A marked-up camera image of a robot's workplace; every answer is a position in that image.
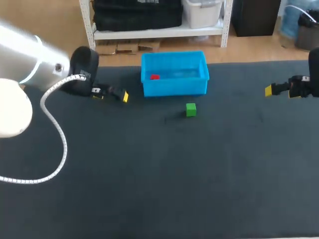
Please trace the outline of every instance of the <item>blue plastic bin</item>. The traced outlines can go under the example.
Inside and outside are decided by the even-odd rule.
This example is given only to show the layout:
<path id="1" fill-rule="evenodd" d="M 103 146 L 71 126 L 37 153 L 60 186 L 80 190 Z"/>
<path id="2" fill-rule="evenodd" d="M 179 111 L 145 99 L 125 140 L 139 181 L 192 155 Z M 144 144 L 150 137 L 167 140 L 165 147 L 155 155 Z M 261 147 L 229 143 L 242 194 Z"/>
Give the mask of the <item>blue plastic bin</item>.
<path id="1" fill-rule="evenodd" d="M 160 75 L 151 80 L 151 75 Z M 202 51 L 147 53 L 142 56 L 144 96 L 205 95 L 209 73 Z"/>

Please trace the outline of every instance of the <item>red block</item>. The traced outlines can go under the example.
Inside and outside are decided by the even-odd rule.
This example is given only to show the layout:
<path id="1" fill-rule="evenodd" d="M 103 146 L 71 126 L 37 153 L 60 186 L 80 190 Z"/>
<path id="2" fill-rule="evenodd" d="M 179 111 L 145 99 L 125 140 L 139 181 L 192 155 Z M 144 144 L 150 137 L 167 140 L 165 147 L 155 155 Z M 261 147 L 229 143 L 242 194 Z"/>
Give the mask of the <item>red block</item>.
<path id="1" fill-rule="evenodd" d="M 159 80 L 160 75 L 151 75 L 151 80 Z"/>

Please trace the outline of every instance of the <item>table surface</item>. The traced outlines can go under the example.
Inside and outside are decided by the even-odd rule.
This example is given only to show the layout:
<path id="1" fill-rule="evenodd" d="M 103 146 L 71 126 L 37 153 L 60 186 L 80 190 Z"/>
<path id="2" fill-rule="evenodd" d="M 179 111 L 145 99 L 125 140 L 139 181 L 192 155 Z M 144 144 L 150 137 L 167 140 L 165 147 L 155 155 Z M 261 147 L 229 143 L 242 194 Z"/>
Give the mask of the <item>table surface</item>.
<path id="1" fill-rule="evenodd" d="M 318 100 L 265 98 L 306 62 L 210 65 L 208 94 L 143 97 L 140 69 L 101 68 L 122 104 L 54 93 L 69 154 L 56 178 L 0 184 L 0 237 L 271 238 L 319 235 Z M 62 144 L 37 103 L 30 128 L 0 141 L 0 175 L 38 178 Z M 184 116 L 196 103 L 197 116 Z"/>

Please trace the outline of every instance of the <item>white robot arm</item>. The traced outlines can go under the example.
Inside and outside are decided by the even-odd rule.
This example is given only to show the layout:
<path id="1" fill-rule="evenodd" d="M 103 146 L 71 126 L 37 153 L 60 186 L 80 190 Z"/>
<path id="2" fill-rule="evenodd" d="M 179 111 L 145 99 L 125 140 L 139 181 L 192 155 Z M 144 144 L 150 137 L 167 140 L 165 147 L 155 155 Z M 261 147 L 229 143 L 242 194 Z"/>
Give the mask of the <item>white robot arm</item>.
<path id="1" fill-rule="evenodd" d="M 90 78 L 96 73 L 98 56 L 89 48 L 83 47 L 72 57 L 72 69 L 66 53 L 2 20 L 0 36 L 0 138 L 22 133 L 31 122 L 31 102 L 20 85 L 47 91 L 53 86 L 61 87 L 59 82 L 75 74 L 84 74 L 88 88 L 92 85 Z M 94 54 L 94 62 L 90 61 L 92 56 L 88 56 L 88 52 Z"/>
<path id="2" fill-rule="evenodd" d="M 57 89 L 79 96 L 104 94 L 93 88 L 99 64 L 98 54 L 79 47 L 69 60 L 67 54 L 0 20 L 0 138 L 22 133 L 30 124 L 32 105 L 20 85 L 45 91 L 40 101 L 44 113 L 58 130 L 63 143 L 63 156 L 58 168 L 39 179 L 14 179 L 0 176 L 0 181 L 15 184 L 38 184 L 55 177 L 67 157 L 66 137 L 45 107 L 47 97 Z"/>

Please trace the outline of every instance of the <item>storage shelf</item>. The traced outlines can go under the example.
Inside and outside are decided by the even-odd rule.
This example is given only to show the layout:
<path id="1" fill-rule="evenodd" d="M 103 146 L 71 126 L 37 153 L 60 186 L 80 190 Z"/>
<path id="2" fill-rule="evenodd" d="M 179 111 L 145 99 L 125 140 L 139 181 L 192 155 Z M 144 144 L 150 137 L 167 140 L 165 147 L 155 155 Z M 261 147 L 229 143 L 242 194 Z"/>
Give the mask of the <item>storage shelf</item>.
<path id="1" fill-rule="evenodd" d="M 97 31 L 95 24 L 91 24 L 90 0 L 79 0 L 82 11 L 83 22 L 91 49 L 95 49 L 96 40 L 115 40 L 115 39 L 142 39 L 142 38 L 165 38 L 165 37 L 184 37 L 184 36 L 209 36 L 221 35 L 221 47 L 227 46 L 228 32 L 233 7 L 233 0 L 225 0 L 223 5 L 224 17 L 220 18 L 218 24 L 213 27 L 191 29 L 185 19 L 179 27 L 166 29 L 144 30 L 144 31 Z"/>
<path id="2" fill-rule="evenodd" d="M 183 37 L 183 36 L 208 36 L 221 35 L 223 32 L 223 19 L 220 18 L 218 23 L 212 27 L 191 29 L 188 22 L 183 19 L 183 23 L 179 27 L 142 30 L 142 31 L 94 31 L 95 40 L 112 40 L 112 39 L 140 39 L 140 38 L 164 38 L 164 37 Z"/>

